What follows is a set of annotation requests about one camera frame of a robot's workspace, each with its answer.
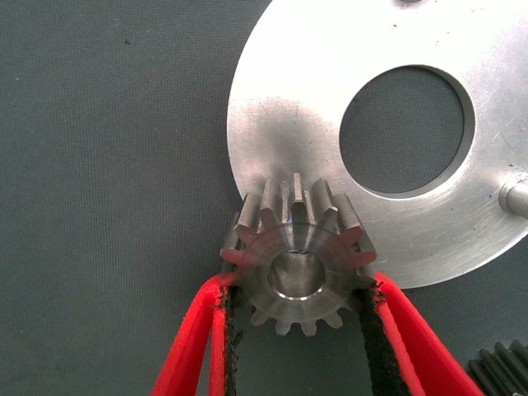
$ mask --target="red plastic jaw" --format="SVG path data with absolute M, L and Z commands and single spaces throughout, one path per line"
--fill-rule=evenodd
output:
M 483 396 L 405 294 L 387 276 L 376 274 L 384 301 L 376 313 L 412 396 Z M 192 396 L 211 333 L 209 395 L 224 396 L 227 379 L 229 280 L 204 283 L 180 326 L 151 396 Z
M 227 307 L 224 279 L 214 276 L 192 300 L 151 396 L 192 396 L 211 333 L 209 395 L 224 396 L 226 386 Z

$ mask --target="hole in plate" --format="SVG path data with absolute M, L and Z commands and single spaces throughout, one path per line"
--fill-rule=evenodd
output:
M 422 194 L 464 160 L 474 113 L 464 88 L 441 70 L 405 66 L 368 82 L 342 119 L 343 163 L 363 187 L 386 196 Z

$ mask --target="aluminum disc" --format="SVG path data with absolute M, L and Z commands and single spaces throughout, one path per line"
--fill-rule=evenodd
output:
M 451 165 L 403 194 L 348 173 L 339 130 L 351 99 L 402 66 L 446 79 L 464 109 Z M 528 166 L 528 2 L 275 0 L 249 38 L 233 80 L 228 144 L 241 195 L 301 172 L 346 192 L 402 287 L 430 285 L 489 262 L 528 233 L 499 205 Z

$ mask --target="gray fabric background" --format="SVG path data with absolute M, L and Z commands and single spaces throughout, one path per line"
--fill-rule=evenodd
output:
M 0 2 L 0 394 L 151 389 L 241 202 L 227 100 L 268 3 Z M 431 180 L 460 138 L 449 89 L 409 70 L 373 85 L 343 123 L 347 166 L 379 190 Z M 461 363 L 528 342 L 527 253 L 408 292 Z M 306 338 L 249 314 L 240 395 L 370 394 L 355 315 Z

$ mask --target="metal gear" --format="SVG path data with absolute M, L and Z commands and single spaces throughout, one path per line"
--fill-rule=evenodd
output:
M 348 196 L 333 195 L 323 179 L 306 189 L 299 173 L 246 194 L 220 255 L 255 307 L 251 323 L 274 318 L 280 335 L 299 323 L 313 336 L 319 319 L 341 327 L 337 311 L 360 309 L 352 291 L 374 283 L 365 266 L 375 251 Z

